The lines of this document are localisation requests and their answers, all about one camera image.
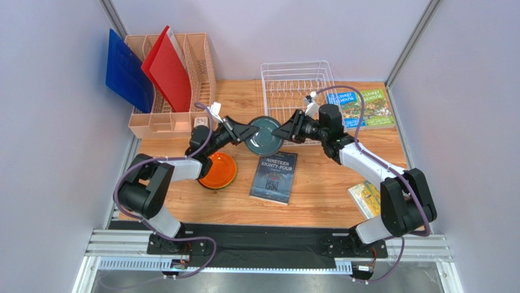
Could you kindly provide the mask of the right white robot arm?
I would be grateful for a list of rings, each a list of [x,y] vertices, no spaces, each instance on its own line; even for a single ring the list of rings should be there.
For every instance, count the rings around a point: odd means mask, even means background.
[[[296,110],[272,134],[294,143],[307,139],[319,141],[329,158],[354,170],[378,188],[380,214],[350,228],[353,243],[368,245],[406,234],[429,236],[430,223],[437,213],[424,173],[417,168],[398,168],[365,148],[356,137],[344,131],[337,106],[320,106],[318,116],[315,120],[302,110]]]

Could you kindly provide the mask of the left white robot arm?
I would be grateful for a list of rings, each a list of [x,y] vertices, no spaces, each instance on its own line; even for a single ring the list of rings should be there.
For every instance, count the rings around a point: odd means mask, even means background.
[[[254,136],[259,127],[228,116],[217,127],[193,128],[183,157],[151,157],[138,154],[118,180],[113,193],[117,208],[142,222],[153,234],[175,244],[184,225],[164,206],[170,183],[204,178],[212,167],[210,156],[228,144],[238,145]]]

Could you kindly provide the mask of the dark grey plate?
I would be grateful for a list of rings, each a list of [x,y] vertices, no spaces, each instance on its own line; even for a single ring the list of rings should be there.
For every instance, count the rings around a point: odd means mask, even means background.
[[[281,126],[276,119],[261,116],[253,119],[249,122],[249,125],[258,128],[258,130],[245,141],[246,147],[253,154],[258,156],[271,156],[281,149],[283,139],[272,135],[272,132]]]

